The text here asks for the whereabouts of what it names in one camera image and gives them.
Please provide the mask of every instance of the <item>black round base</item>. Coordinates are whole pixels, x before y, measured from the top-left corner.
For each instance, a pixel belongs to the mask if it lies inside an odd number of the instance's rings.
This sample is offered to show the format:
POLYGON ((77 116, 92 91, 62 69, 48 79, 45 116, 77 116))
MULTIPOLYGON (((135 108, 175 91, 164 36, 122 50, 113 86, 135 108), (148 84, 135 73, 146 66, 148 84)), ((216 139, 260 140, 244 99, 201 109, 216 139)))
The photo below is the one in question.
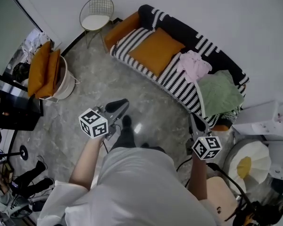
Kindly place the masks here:
POLYGON ((25 145, 20 146, 21 158, 26 161, 28 159, 28 151, 25 145))

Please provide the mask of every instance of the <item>white wall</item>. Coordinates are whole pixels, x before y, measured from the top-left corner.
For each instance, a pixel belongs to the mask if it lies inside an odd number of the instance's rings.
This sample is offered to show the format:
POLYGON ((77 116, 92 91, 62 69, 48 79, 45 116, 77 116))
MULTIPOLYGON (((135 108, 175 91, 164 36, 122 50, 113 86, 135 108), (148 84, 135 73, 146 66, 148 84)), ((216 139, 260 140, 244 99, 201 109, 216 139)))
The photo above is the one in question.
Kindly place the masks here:
POLYGON ((0 0, 0 74, 34 28, 13 0, 0 0))
MULTIPOLYGON (((46 21, 61 39, 63 50, 82 32, 79 13, 86 1, 30 0, 38 13, 30 15, 41 16, 46 21)), ((149 4, 209 37, 250 76, 245 107, 283 100, 283 0, 113 2, 115 16, 119 18, 127 17, 140 5, 149 4)))

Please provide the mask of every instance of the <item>black and white cube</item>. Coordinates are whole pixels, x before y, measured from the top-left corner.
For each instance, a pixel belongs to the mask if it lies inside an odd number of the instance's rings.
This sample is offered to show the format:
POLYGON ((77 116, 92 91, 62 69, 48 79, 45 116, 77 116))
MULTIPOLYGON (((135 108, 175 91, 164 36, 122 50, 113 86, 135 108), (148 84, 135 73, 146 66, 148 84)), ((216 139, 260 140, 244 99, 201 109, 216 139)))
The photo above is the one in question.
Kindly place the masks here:
POLYGON ((222 146, 218 137, 199 137, 192 149, 200 160, 209 160, 216 157, 222 146))
POLYGON ((81 129, 91 138, 108 133, 108 121, 92 109, 88 109, 79 116, 81 129))

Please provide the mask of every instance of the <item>pink cloth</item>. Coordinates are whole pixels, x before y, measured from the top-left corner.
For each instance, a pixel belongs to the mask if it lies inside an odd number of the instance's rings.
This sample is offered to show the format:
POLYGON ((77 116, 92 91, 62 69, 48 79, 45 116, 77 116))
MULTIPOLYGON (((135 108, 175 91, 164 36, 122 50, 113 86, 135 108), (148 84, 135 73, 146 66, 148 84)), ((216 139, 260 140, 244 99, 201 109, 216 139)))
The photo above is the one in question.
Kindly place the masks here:
POLYGON ((212 70, 212 66, 201 59, 201 55, 192 50, 185 54, 180 55, 180 60, 177 64, 177 71, 181 72, 185 70, 183 74, 188 83, 195 82, 202 78, 209 71, 212 70))

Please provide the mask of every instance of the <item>pile of clothes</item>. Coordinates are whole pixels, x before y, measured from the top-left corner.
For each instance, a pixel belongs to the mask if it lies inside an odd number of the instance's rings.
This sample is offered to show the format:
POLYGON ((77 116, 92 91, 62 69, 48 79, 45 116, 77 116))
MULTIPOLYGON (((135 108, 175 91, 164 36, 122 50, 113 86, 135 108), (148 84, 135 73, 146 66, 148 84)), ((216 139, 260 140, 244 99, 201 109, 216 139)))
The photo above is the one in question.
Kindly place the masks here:
POLYGON ((186 81, 195 84, 203 117, 234 110, 244 101, 230 72, 220 70, 209 74, 212 66, 197 52, 190 50, 181 54, 177 71, 184 71, 186 81))

